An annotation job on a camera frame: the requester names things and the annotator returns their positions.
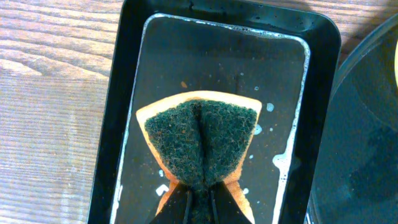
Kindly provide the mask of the yellow plate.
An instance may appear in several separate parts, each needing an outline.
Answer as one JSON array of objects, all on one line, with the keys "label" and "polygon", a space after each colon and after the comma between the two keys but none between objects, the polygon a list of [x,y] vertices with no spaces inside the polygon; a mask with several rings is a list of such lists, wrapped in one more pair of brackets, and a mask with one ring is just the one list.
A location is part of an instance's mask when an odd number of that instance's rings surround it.
[{"label": "yellow plate", "polygon": [[396,50],[394,53],[394,76],[396,80],[396,86],[398,87],[398,45],[396,45]]}]

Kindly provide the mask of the orange green scrub sponge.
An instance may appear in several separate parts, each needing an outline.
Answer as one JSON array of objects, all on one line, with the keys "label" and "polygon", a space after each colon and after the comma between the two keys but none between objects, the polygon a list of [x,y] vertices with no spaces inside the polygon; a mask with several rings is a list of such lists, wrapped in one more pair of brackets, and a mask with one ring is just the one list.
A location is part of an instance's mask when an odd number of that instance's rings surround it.
[{"label": "orange green scrub sponge", "polygon": [[262,104],[218,91],[191,91],[139,109],[144,139],[171,187],[194,191],[192,223],[204,223],[205,194],[216,182],[238,182]]}]

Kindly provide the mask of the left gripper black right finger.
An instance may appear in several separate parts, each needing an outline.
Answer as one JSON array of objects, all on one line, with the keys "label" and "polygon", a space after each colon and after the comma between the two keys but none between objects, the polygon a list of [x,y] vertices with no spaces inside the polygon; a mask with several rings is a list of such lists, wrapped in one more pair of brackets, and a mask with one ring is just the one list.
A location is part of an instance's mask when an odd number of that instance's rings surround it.
[{"label": "left gripper black right finger", "polygon": [[204,223],[251,224],[252,211],[238,182],[216,182],[206,191],[201,215]]}]

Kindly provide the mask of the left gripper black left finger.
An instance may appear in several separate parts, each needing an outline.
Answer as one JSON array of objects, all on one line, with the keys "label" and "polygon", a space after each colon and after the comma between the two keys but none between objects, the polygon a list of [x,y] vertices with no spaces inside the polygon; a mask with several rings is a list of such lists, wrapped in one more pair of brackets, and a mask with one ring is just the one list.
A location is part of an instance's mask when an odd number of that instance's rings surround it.
[{"label": "left gripper black left finger", "polygon": [[171,187],[159,205],[161,209],[149,219],[149,224],[192,224],[194,191],[185,184]]}]

